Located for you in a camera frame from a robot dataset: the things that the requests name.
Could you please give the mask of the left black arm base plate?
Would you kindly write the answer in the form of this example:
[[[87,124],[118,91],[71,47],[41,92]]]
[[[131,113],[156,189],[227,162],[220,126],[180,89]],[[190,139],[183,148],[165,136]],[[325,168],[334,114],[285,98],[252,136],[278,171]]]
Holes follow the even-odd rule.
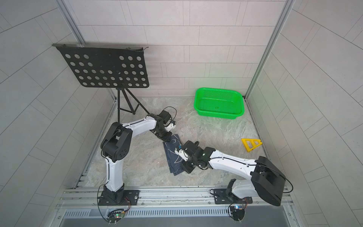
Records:
[[[137,205],[139,200],[140,190],[121,190],[112,192],[105,189],[101,196],[98,196],[97,204],[99,206],[127,206]]]

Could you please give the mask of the dark blue embroidered pillowcase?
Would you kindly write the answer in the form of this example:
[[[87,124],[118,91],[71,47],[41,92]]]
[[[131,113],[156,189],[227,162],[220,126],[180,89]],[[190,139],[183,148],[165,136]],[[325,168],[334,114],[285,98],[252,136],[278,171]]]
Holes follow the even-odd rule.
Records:
[[[179,135],[172,135],[170,142],[163,142],[163,146],[170,173],[177,176],[184,172],[182,168],[182,162],[184,160],[179,155],[175,154],[175,149],[182,146]]]

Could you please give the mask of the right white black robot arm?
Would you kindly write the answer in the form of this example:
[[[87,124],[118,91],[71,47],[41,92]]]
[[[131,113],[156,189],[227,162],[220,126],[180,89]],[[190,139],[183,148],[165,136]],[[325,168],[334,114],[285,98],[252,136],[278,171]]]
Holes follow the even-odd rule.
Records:
[[[182,161],[182,168],[190,174],[195,168],[201,170],[223,170],[243,177],[243,180],[230,180],[226,189],[214,189],[213,196],[217,204],[248,204],[253,197],[260,197],[273,206],[280,206],[285,175],[266,157],[242,159],[221,151],[199,147],[198,142],[187,141],[174,150]]]

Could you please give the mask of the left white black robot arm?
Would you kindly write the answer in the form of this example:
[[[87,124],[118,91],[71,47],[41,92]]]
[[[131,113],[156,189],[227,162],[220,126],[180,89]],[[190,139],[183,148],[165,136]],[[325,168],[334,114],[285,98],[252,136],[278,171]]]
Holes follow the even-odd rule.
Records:
[[[115,194],[124,189],[123,159],[130,150],[131,140],[147,131],[165,142],[171,140],[171,130],[176,122],[171,115],[163,110],[160,114],[149,114],[140,120],[121,124],[111,124],[100,145],[101,156],[106,159],[107,181],[105,189]]]

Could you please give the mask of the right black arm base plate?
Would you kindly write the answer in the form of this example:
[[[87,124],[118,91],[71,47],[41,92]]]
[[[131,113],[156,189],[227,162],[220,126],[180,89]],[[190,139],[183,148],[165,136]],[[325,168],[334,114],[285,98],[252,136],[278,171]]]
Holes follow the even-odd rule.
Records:
[[[239,198],[227,189],[211,189],[210,194],[214,197],[215,204],[252,204],[252,197]]]

